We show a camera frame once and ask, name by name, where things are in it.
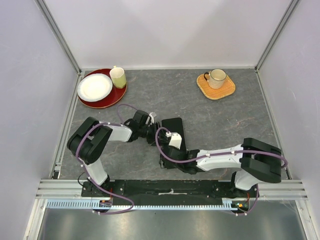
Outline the black zipper tool case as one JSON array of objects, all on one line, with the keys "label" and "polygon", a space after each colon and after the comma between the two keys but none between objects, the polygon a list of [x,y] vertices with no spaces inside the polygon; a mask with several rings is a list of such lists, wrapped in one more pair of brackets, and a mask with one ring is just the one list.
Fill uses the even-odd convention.
[{"label": "black zipper tool case", "polygon": [[[183,150],[183,151],[187,150],[184,128],[183,128],[183,121],[180,117],[163,119],[161,121],[161,126],[163,128],[168,129],[172,133],[180,134],[182,138],[180,150]],[[161,146],[161,150],[164,152],[164,147],[167,146],[170,142],[170,139],[166,137],[166,131],[164,129],[160,130],[158,140],[159,140],[159,145]]]}]

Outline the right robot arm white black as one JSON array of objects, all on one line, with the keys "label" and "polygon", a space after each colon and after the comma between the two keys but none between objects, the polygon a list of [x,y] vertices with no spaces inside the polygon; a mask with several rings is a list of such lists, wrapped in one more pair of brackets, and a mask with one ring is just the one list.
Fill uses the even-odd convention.
[{"label": "right robot arm white black", "polygon": [[160,151],[160,163],[166,169],[195,175],[215,169],[236,169],[229,191],[235,197],[259,183],[277,184],[282,180],[282,169],[288,162],[281,149],[254,138],[243,143],[218,150],[182,149],[182,137],[178,133],[169,136],[169,142],[156,146]]}]

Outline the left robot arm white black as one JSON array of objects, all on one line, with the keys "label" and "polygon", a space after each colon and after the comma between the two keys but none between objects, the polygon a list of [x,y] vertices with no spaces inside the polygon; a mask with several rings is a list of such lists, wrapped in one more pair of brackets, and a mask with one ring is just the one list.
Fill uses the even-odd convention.
[{"label": "left robot arm white black", "polygon": [[154,114],[143,110],[137,110],[132,118],[122,123],[100,122],[94,117],[88,117],[69,138],[67,148],[93,183],[92,191],[99,197],[104,197],[110,191],[110,177],[101,162],[107,143],[131,143],[144,138],[149,145],[154,146],[156,131],[160,127],[161,124],[154,120]]}]

